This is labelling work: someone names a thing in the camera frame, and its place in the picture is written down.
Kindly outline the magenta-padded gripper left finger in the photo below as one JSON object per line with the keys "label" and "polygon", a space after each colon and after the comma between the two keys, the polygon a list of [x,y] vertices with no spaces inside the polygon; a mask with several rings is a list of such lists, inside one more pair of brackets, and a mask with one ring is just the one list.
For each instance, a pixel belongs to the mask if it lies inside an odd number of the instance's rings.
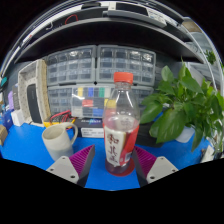
{"label": "magenta-padded gripper left finger", "polygon": [[93,158],[95,145],[79,150],[70,157],[61,156],[47,171],[81,187],[86,185]]}

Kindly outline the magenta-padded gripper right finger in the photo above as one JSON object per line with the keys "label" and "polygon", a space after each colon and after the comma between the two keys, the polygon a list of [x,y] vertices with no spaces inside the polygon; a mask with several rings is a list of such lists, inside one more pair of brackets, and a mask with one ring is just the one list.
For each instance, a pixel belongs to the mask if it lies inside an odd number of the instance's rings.
{"label": "magenta-padded gripper right finger", "polygon": [[132,159],[141,187],[178,171],[164,156],[156,157],[138,146],[133,149]]}

